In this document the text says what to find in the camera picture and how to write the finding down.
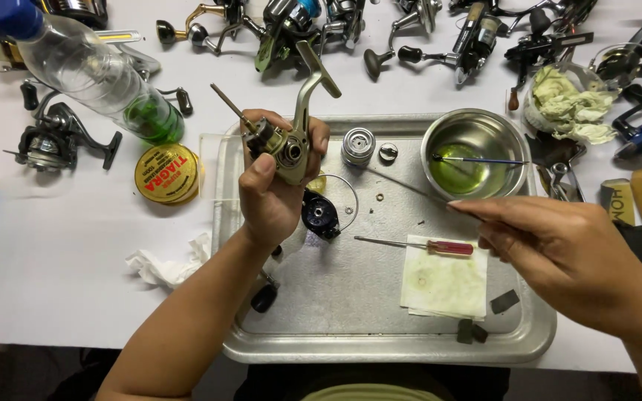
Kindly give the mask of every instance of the green oil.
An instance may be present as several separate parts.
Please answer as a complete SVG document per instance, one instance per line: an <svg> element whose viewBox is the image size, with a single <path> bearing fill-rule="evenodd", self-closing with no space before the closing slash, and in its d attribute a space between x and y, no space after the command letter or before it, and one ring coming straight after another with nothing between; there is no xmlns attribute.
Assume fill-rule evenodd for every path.
<svg viewBox="0 0 642 401"><path fill-rule="evenodd" d="M162 96L137 98L123 117L131 132L154 145L179 142L185 133L182 114Z"/></svg>
<svg viewBox="0 0 642 401"><path fill-rule="evenodd" d="M476 158L481 155L462 143L441 145L434 151L442 157ZM456 160L430 160L430 173L438 185L448 193L466 194L475 191L489 176L487 163L470 163Z"/></svg>

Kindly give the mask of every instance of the clear plastic bottle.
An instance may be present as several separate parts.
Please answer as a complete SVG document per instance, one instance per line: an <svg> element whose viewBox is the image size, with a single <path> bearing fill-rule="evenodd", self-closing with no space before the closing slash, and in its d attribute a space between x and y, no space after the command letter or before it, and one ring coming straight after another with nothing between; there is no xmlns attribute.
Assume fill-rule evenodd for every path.
<svg viewBox="0 0 642 401"><path fill-rule="evenodd" d="M45 84L148 142L182 138L180 112L83 23L43 14L29 0L0 0L0 30Z"/></svg>

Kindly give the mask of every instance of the stainless steel bowl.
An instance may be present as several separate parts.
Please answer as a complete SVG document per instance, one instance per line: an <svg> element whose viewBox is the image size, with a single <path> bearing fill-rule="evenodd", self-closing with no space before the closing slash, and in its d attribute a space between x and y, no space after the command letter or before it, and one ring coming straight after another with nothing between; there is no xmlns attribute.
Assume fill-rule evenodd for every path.
<svg viewBox="0 0 642 401"><path fill-rule="evenodd" d="M451 111L425 132L420 158L430 185L449 201L511 196L522 187L531 168L530 163L435 161L433 153L476 159L531 159L529 144L514 124L477 108Z"/></svg>

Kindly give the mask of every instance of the metal tray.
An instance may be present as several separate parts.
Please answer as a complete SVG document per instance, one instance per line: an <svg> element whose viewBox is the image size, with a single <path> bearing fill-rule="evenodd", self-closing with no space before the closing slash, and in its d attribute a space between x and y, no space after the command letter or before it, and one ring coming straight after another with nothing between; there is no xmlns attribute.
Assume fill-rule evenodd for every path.
<svg viewBox="0 0 642 401"><path fill-rule="evenodd" d="M492 314L488 305L481 325L490 333L489 338L485 344L465 345L455 340L456 319L409 315L399 306L404 248L353 239L353 235L368 235L403 240L407 234L477 239L473 219L447 212L437 202L372 172L432 193L420 165L419 148L427 127L440 116L320 117L331 127L321 169L352 183L360 197L358 217L331 242L307 232L299 222L297 231L282 243L281 258L270 258L265 264L281 282L275 304L266 314L259 314L245 303L224 341L229 358L245 363L518 363L538 358L548 349L557 329L556 312L510 265L490 258L487 301L514 289L521 303L498 315ZM394 164L383 166L374 155L366 170L344 165L341 140L348 130L359 126L375 134L376 153L383 143L397 146L399 156ZM227 140L220 141L216 160L213 253L243 222L238 200L234 200L243 169L238 126L230 128L227 135ZM383 201L377 200L379 193ZM536 194L532 174L520 193ZM355 208L351 191L342 181L328 177L325 195L336 206L343 225L350 218L344 209ZM257 285L261 287L263 281L258 280Z"/></svg>

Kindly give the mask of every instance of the hand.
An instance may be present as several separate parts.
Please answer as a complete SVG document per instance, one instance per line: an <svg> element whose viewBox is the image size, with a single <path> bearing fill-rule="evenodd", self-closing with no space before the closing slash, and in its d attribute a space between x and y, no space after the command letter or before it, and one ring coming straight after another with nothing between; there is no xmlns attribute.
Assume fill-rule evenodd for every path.
<svg viewBox="0 0 642 401"><path fill-rule="evenodd" d="M624 340L642 320L642 264L600 206L518 196L450 207L484 219L480 248L566 317Z"/></svg>
<svg viewBox="0 0 642 401"><path fill-rule="evenodd" d="M291 124L280 115L261 109L245 110L244 115L250 121L259 121L262 117L283 129L291 129ZM308 165L305 179L301 185L290 186L275 176L274 158L263 153L254 164L245 148L246 171L239 178L239 192L242 214L245 217L244 229L249 232L253 241L271 248L279 245L296 230L301 217L301 202L304 187L316 178L321 167L321 156L326 154L331 130L318 118L309 119Z"/></svg>

